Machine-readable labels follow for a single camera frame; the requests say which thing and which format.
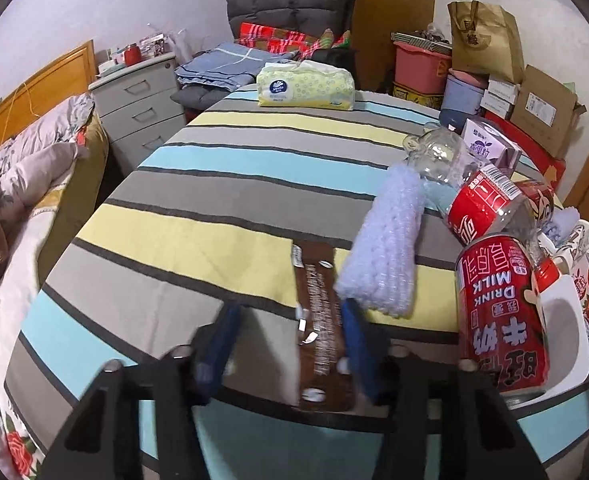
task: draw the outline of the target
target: plastic bottle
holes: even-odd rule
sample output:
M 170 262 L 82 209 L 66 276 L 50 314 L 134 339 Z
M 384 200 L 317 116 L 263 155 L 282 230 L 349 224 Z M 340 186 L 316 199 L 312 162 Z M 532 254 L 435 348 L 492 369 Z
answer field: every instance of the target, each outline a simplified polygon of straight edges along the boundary
M 472 153 L 460 136 L 437 128 L 418 139 L 407 136 L 407 163 L 423 180 L 428 200 L 464 244 L 506 232 L 524 244 L 533 262 L 543 252 L 528 198 L 501 170 Z

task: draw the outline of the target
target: blue logo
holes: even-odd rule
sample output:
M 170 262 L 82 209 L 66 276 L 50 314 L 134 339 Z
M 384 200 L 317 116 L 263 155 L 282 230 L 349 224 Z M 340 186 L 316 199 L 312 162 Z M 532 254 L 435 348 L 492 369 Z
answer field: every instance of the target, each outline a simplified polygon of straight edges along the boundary
M 288 89 L 288 84 L 283 79 L 277 79 L 270 83 L 270 92 L 280 94 Z

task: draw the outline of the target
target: brown paper bag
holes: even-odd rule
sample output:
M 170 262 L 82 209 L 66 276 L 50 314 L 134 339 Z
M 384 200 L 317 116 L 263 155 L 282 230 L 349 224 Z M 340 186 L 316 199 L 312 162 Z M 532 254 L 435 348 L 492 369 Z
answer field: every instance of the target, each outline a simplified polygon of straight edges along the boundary
M 512 83 L 523 80 L 521 37 L 514 16 L 482 2 L 452 2 L 452 68 L 492 74 Z

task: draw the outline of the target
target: wall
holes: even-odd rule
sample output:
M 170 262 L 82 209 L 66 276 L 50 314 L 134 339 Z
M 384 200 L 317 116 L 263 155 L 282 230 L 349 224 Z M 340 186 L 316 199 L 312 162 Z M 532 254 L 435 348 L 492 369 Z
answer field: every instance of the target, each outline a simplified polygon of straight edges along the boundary
M 196 50 L 230 40 L 225 0 L 13 0 L 0 17 L 0 98 L 89 39 L 98 52 L 186 28 Z
M 435 0 L 434 21 L 450 36 L 447 4 Z M 564 198 L 589 153 L 589 25 L 570 0 L 480 0 L 498 4 L 516 17 L 526 64 L 561 82 L 577 85 L 579 100 L 587 107 L 565 160 L 567 170 L 559 186 Z

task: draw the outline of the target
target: cushioned chair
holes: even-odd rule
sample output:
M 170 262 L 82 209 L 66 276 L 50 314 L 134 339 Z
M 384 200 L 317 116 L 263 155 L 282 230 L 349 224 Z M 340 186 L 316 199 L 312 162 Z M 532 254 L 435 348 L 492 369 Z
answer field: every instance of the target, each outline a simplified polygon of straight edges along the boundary
M 239 37 L 241 23 L 298 30 L 320 38 L 330 28 L 339 38 L 352 25 L 356 0 L 226 0 L 228 20 L 234 38 Z M 349 48 L 318 49 L 312 55 L 318 61 L 348 70 L 358 87 L 354 51 Z M 207 110 L 229 92 L 222 88 L 187 85 L 172 95 L 172 100 L 191 110 Z

